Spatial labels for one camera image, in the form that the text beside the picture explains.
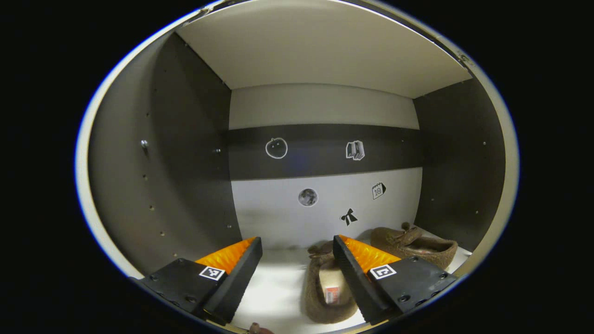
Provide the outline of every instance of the black horizontal stripe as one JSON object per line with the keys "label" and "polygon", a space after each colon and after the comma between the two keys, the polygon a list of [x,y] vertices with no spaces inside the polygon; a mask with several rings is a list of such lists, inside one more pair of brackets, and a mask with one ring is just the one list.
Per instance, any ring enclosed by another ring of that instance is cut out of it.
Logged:
{"label": "black horizontal stripe", "polygon": [[[266,153],[271,138],[287,142],[282,159]],[[346,158],[350,141],[363,142],[365,157]],[[230,130],[226,135],[231,180],[315,177],[422,166],[420,131],[351,124],[299,124]]]}

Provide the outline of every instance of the white shelf floor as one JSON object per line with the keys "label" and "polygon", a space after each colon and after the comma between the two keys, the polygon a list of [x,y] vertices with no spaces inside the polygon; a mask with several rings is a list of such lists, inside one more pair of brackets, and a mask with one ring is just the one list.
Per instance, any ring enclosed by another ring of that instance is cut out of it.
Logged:
{"label": "white shelf floor", "polygon": [[[436,237],[427,231],[424,235]],[[446,271],[453,273],[470,255],[471,252],[459,247]],[[335,324],[314,323],[305,315],[302,292],[308,265],[306,249],[264,250],[232,324],[249,328],[252,322],[257,322],[274,333],[286,334],[327,333],[364,324],[359,310]]]}

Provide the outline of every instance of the sticker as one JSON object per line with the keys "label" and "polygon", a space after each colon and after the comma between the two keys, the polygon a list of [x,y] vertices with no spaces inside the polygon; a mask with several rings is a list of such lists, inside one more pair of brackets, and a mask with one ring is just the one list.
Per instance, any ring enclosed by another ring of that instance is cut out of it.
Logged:
{"label": "sticker", "polygon": [[326,296],[326,304],[328,304],[328,305],[338,304],[339,298],[340,298],[339,287],[333,286],[331,288],[326,288],[324,290],[326,291],[326,293],[324,294]]}
{"label": "sticker", "polygon": [[306,188],[303,189],[300,193],[299,196],[297,197],[297,199],[299,200],[299,203],[305,207],[310,207],[310,206],[314,206],[316,203],[318,203],[318,193],[315,192],[315,190],[310,189],[310,188]]}
{"label": "sticker", "polygon": [[287,142],[282,138],[272,138],[266,143],[266,154],[272,158],[283,159],[288,151]]}
{"label": "sticker", "polygon": [[222,269],[206,266],[206,268],[204,268],[204,270],[202,270],[202,272],[200,273],[200,276],[218,281],[221,278],[221,276],[223,276],[224,272],[225,271]]}
{"label": "sticker", "polygon": [[360,140],[350,141],[346,145],[346,158],[353,158],[359,161],[365,157],[365,150],[363,149],[363,142]]}
{"label": "sticker", "polygon": [[355,216],[353,216],[353,209],[349,208],[349,211],[347,211],[346,215],[340,217],[340,220],[344,220],[346,221],[346,226],[349,226],[349,224],[351,222],[356,222],[358,219],[355,218]]}
{"label": "sticker", "polygon": [[371,187],[371,193],[373,194],[373,199],[378,198],[379,196],[383,195],[386,192],[386,187],[382,182],[378,182],[376,185]]}
{"label": "sticker", "polygon": [[376,279],[382,279],[384,277],[388,277],[388,276],[391,276],[396,273],[396,270],[394,270],[392,267],[390,267],[387,264],[385,264],[383,266],[371,268],[369,271]]}

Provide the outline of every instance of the apple sticker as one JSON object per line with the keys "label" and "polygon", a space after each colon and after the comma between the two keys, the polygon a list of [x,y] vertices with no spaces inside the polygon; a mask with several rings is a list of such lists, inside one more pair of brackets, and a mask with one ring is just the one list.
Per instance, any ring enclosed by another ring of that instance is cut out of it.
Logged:
{"label": "apple sticker", "polygon": [[266,154],[275,159],[282,159],[287,155],[287,142],[282,138],[272,138],[266,143]]}

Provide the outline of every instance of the brown felt slipper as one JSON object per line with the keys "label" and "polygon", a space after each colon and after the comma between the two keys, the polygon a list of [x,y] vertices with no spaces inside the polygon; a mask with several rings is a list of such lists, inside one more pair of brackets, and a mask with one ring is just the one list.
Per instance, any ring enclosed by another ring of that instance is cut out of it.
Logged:
{"label": "brown felt slipper", "polygon": [[454,259],[458,243],[453,240],[422,237],[417,227],[409,228],[403,223],[404,231],[379,227],[371,232],[371,245],[401,259],[418,256],[445,270]]}
{"label": "brown felt slipper", "polygon": [[311,262],[305,278],[307,316],[317,323],[337,323],[353,316],[357,304],[334,260],[332,241],[322,247],[310,247],[308,252]]}

